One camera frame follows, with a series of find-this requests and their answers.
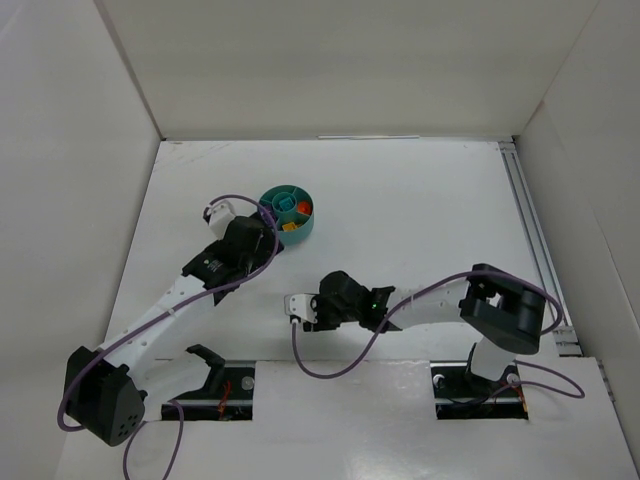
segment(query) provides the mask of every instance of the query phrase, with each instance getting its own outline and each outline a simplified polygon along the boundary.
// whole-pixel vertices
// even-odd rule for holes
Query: orange object
[[[298,204],[298,212],[311,215],[311,204],[309,202],[300,202]]]

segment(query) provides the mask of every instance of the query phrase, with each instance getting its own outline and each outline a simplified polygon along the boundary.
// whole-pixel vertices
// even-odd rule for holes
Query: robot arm
[[[110,446],[124,442],[143,419],[159,417],[162,403],[201,388],[224,368],[224,359],[195,341],[198,330],[213,323],[212,307],[234,289],[203,295],[177,311],[173,308],[194,295],[246,278],[268,261],[275,248],[271,228],[257,213],[236,216],[230,203],[221,202],[210,208],[205,220],[218,240],[185,265],[156,304],[95,351],[80,347],[67,362],[65,390],[100,351],[169,313],[92,368],[66,405],[67,415]]]
[[[486,264],[474,265],[473,270],[501,272]],[[395,287],[368,290],[346,273],[333,272],[320,282],[317,295],[287,296],[285,312],[300,320],[306,332],[335,330],[345,322],[376,331],[390,308],[416,292]],[[421,324],[467,322],[484,336],[471,351],[470,373],[497,381],[516,355],[538,352],[545,304],[544,297],[519,283],[474,276],[408,302],[394,312],[381,333]]]

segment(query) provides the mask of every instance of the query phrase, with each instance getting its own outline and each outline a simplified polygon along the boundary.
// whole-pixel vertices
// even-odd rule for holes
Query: white wall
[[[0,476],[52,478],[159,142],[91,0],[0,2]]]
[[[520,133],[597,0],[102,0],[163,135]]]
[[[518,142],[585,352],[640,465],[640,3],[601,0]]]

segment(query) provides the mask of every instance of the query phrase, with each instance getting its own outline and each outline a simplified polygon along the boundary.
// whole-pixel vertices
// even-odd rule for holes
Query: white panel
[[[291,359],[284,296],[317,292],[334,270],[368,287],[409,289],[486,262],[536,281],[496,143],[164,142],[108,336],[143,314],[214,240],[201,219],[209,200],[224,193],[257,199],[280,184],[299,185],[313,197],[314,231],[212,311],[209,335],[197,340],[227,359]],[[239,213],[251,211],[234,204]],[[345,325],[301,335],[300,343],[305,358],[352,359],[370,335]],[[466,359],[478,339],[466,324],[422,325],[383,335],[370,358]],[[542,348],[555,354],[551,336]]]
[[[103,0],[162,133],[520,133],[597,0]]]
[[[519,141],[586,353],[640,464],[640,4],[601,1]]]
[[[91,1],[0,4],[0,476],[46,479],[64,363],[106,328],[158,138]]]
[[[587,396],[526,388],[529,421],[437,420],[426,362],[367,362],[338,380],[259,363],[254,420],[188,422],[171,478],[637,479],[596,362],[545,363]],[[310,366],[328,372],[344,364]],[[523,368],[522,378],[567,388],[537,370]],[[145,427],[131,450],[132,478],[162,477],[176,430],[176,422]],[[119,478],[123,449],[70,435],[56,479]]]

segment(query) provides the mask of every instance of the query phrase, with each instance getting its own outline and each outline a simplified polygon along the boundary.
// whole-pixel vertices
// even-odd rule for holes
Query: teal container
[[[300,203],[311,205],[311,215],[298,211]],[[260,197],[260,205],[268,207],[276,216],[278,234],[284,246],[296,245],[309,236],[313,229],[315,207],[311,195],[294,185],[273,187]],[[289,223],[298,225],[295,230],[285,232],[282,227]]]

